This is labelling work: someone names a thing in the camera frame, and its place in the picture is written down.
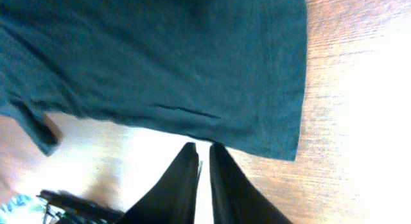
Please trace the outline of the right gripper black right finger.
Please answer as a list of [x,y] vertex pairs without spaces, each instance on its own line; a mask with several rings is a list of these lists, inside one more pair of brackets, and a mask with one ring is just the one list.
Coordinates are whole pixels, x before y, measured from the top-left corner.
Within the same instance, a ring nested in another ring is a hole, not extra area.
[[247,179],[225,146],[209,152],[215,224],[291,224]]

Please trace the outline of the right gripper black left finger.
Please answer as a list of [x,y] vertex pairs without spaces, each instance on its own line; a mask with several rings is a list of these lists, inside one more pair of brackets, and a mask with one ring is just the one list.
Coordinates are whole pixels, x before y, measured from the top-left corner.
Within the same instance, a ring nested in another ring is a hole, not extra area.
[[193,224],[195,220],[199,157],[188,142],[159,181],[117,224]]

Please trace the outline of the black t-shirt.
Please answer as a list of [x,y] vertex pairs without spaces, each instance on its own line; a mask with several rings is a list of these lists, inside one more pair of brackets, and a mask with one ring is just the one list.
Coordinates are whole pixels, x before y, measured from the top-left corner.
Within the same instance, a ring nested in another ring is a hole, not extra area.
[[51,155],[48,112],[295,160],[305,0],[1,0],[1,114]]

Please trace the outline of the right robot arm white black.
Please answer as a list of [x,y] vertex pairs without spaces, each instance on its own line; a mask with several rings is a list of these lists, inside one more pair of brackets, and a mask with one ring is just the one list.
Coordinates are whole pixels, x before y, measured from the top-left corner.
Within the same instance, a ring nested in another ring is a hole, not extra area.
[[[225,146],[209,149],[213,221],[289,223],[247,179]],[[193,142],[186,143],[160,180],[126,212],[104,208],[68,194],[43,190],[48,207],[61,208],[59,223],[194,223],[200,161]]]

